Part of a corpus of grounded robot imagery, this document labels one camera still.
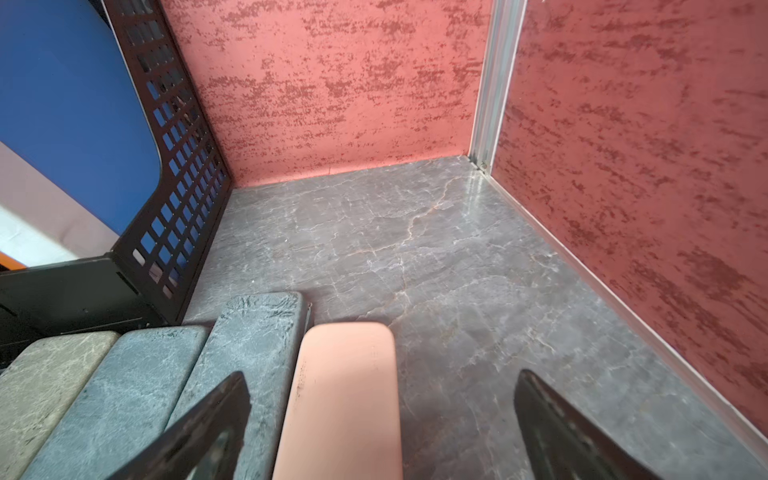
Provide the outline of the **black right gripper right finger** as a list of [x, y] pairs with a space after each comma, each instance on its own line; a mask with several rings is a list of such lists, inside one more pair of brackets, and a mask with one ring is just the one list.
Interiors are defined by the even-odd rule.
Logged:
[[529, 369], [519, 372], [514, 409], [536, 479], [656, 479]]

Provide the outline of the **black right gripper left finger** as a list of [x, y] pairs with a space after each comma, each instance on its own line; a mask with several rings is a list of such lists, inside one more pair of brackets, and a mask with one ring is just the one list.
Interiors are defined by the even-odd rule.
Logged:
[[232, 479], [251, 411], [244, 374], [235, 371], [113, 479]]

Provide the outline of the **grey case blue glasses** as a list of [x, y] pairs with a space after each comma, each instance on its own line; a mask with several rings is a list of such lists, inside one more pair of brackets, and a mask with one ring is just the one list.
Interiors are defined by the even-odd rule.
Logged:
[[227, 303], [171, 414], [174, 423], [229, 374], [246, 379], [251, 411], [234, 477], [269, 479], [310, 307], [299, 292], [239, 296]]

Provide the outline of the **pink glasses case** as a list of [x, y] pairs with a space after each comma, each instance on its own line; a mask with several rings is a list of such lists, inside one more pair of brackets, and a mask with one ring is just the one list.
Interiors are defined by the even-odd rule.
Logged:
[[308, 330], [272, 476], [402, 478], [396, 346], [387, 326], [336, 322]]

